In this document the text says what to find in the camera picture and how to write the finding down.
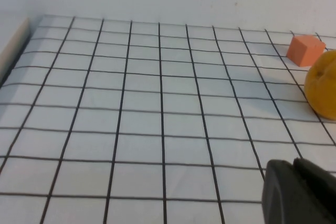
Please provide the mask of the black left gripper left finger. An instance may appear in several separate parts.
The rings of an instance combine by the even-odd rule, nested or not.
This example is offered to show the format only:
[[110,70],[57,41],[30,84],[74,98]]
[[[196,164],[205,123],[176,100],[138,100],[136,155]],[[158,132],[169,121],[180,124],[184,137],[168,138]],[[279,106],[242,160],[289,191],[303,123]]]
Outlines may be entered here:
[[286,161],[273,159],[268,162],[262,207],[265,223],[326,222],[303,178]]

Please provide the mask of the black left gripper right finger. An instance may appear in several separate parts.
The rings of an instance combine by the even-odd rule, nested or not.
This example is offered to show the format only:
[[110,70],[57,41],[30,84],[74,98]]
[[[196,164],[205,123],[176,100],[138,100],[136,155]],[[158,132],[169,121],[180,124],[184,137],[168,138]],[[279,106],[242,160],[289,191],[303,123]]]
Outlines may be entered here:
[[335,177],[304,158],[296,158],[293,167],[308,187],[314,209],[319,208],[326,221],[335,223]]

